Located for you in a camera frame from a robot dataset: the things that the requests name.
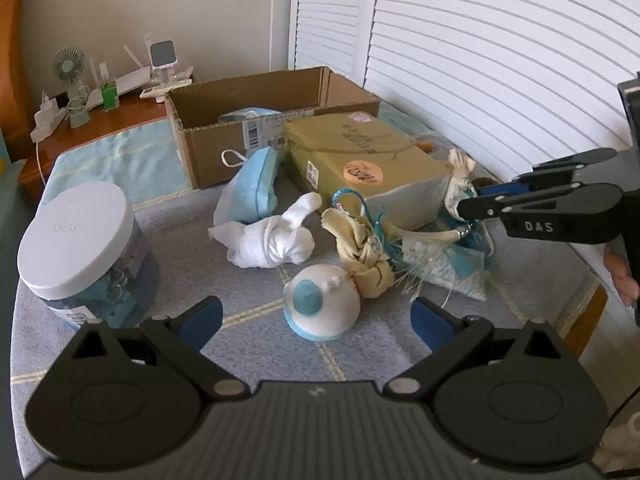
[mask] white louvered door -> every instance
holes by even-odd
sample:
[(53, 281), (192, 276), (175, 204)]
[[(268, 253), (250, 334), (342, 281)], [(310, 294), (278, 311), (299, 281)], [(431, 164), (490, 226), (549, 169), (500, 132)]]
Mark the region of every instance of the white louvered door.
[(496, 175), (630, 145), (640, 0), (376, 0), (366, 88)]
[(289, 67), (326, 65), (362, 84), (374, 0), (292, 0)]

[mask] desk fan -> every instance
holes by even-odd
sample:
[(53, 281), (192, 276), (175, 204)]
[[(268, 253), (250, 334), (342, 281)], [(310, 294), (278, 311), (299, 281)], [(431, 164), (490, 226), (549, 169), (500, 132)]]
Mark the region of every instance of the desk fan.
[(69, 96), (69, 122), (77, 128), (89, 122), (86, 110), (88, 88), (82, 84), (80, 76), (84, 72), (86, 57), (78, 47), (70, 46), (58, 51), (54, 56), (51, 68), (62, 84), (67, 85)]

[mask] wooden headboard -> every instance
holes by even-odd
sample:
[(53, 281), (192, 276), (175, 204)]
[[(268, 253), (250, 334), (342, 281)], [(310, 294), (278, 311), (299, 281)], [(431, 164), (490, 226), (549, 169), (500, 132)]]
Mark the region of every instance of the wooden headboard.
[(33, 104), (20, 47), (22, 0), (0, 0), (0, 128), (11, 160), (33, 152)]

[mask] wooden nightstand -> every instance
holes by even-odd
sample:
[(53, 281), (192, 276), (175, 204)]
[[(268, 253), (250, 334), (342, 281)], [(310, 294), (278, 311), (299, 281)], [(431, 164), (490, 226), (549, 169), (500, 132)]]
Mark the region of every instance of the wooden nightstand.
[[(156, 103), (154, 99), (140, 99), (138, 95), (130, 94), (120, 98), (120, 107), (115, 110), (105, 112), (100, 106), (91, 110), (89, 115), (91, 120), (75, 130), (69, 126), (68, 118), (65, 119), (52, 136), (39, 144), (40, 165), (44, 178), (49, 178), (61, 153), (134, 126), (157, 121), (166, 117), (166, 109), (164, 103)], [(35, 151), (27, 159), (19, 181), (31, 200), (38, 203), (44, 191), (44, 184), (38, 171)]]

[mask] white and blue round toy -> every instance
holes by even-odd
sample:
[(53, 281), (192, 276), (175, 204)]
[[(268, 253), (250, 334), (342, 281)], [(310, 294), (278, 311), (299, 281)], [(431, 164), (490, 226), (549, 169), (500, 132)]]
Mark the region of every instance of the white and blue round toy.
[(317, 264), (285, 285), (283, 310), (289, 327), (300, 337), (329, 341), (356, 322), (360, 295), (344, 269)]

